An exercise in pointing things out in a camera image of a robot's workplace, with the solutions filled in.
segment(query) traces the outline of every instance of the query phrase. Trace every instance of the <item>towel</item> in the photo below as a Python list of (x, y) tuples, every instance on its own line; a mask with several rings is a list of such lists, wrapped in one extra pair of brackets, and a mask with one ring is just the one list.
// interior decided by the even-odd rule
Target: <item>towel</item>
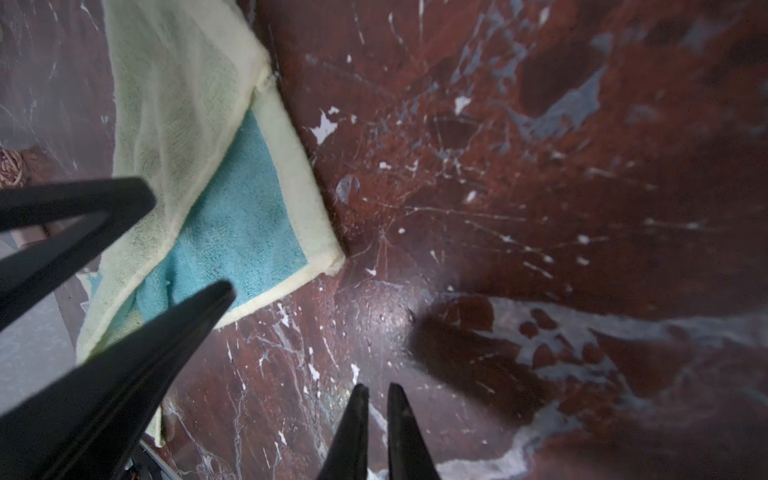
[(237, 6), (103, 3), (113, 175), (144, 178), (157, 206), (102, 254), (79, 362), (215, 280), (237, 291), (223, 326), (344, 261), (269, 55)]

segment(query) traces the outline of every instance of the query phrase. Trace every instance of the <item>red marble floor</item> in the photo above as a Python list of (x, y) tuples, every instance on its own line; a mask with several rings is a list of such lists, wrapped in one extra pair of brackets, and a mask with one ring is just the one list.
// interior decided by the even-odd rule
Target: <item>red marble floor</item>
[[(377, 478), (392, 381), (446, 479), (768, 476), (768, 5), (240, 7), (349, 261), (201, 346), (183, 477), (313, 478), (355, 381)], [(100, 5), (0, 15), (3, 144), (108, 176)]]

